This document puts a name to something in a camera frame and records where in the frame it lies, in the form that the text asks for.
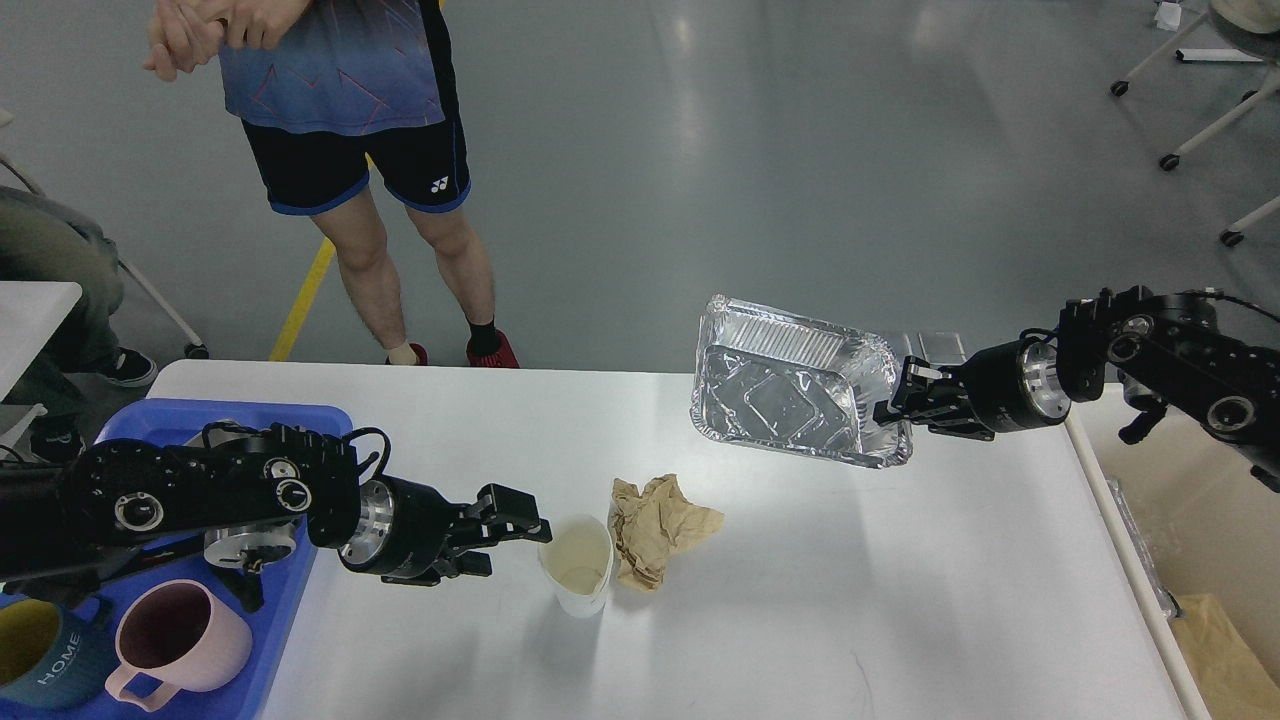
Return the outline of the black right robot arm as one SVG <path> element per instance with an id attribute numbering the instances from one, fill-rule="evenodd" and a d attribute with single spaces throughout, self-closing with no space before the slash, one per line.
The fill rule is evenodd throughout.
<path id="1" fill-rule="evenodd" d="M 1093 402 L 1112 368 L 1138 415 L 1119 432 L 1142 442 L 1170 409 L 1251 462 L 1268 489 L 1279 473 L 1277 351 L 1219 331 L 1216 290 L 1156 295 L 1144 286 L 1071 300 L 1051 328 L 983 348 L 960 364 L 910 356 L 879 424 L 906 421 L 964 439 L 1056 427 L 1076 404 Z"/>

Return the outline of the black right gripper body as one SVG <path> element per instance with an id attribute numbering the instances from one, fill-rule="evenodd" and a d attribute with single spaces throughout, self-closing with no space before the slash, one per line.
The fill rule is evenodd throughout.
<path id="1" fill-rule="evenodd" d="M 954 437 L 992 441 L 1000 433 L 1056 427 L 1071 409 L 1056 347 L 1044 340 L 982 350 L 951 366 L 950 375 L 966 396 L 966 421 L 950 428 Z"/>

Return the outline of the person's right hand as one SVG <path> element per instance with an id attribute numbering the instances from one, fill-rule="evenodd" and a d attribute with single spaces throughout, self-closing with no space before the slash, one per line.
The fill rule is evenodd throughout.
<path id="1" fill-rule="evenodd" d="M 207 15 L 201 1 L 155 1 L 142 67 L 159 79 L 173 82 L 179 73 L 189 74 L 216 56 L 225 32 L 225 22 Z"/>

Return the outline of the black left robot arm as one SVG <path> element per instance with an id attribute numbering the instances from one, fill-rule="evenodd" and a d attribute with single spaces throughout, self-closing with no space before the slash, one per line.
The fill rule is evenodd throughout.
<path id="1" fill-rule="evenodd" d="M 219 445 L 109 439 L 69 464 L 4 468 L 3 592 L 73 609 L 108 584 L 209 551 L 206 536 L 242 528 L 266 537 L 209 562 L 255 612 L 262 568 L 285 556 L 273 536 L 297 519 L 348 571 L 394 585 L 489 577 L 490 547 L 552 541 L 531 495 L 489 484 L 472 503 L 452 503 L 388 475 L 390 439 L 378 428 L 224 429 L 230 438 Z"/>

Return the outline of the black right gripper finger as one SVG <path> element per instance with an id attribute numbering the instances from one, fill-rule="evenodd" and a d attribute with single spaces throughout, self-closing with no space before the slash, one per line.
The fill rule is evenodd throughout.
<path id="1" fill-rule="evenodd" d="M 895 407 L 890 401 L 879 401 L 873 410 L 873 420 L 881 425 L 909 421 L 924 427 L 938 436 L 965 436 L 966 411 L 963 402 L 951 400 L 911 401 L 906 406 Z"/>
<path id="2" fill-rule="evenodd" d="M 951 401 L 966 397 L 959 379 L 960 365 L 934 365 L 923 357 L 906 356 L 900 373 L 896 401 Z"/>

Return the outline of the person's left hand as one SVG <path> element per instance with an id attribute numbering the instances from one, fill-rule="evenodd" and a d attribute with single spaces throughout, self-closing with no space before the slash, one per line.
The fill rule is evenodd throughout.
<path id="1" fill-rule="evenodd" d="M 311 5 L 311 1 L 201 1 L 196 12 L 202 20 L 223 27 L 228 46 L 271 50 Z"/>

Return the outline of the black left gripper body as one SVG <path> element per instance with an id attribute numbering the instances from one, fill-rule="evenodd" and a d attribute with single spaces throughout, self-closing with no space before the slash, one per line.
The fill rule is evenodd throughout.
<path id="1" fill-rule="evenodd" d="M 431 565 L 451 543 L 460 510 L 429 486 L 394 477 L 365 482 L 353 536 L 338 548 L 352 573 L 372 574 L 384 583 L 434 587 Z"/>

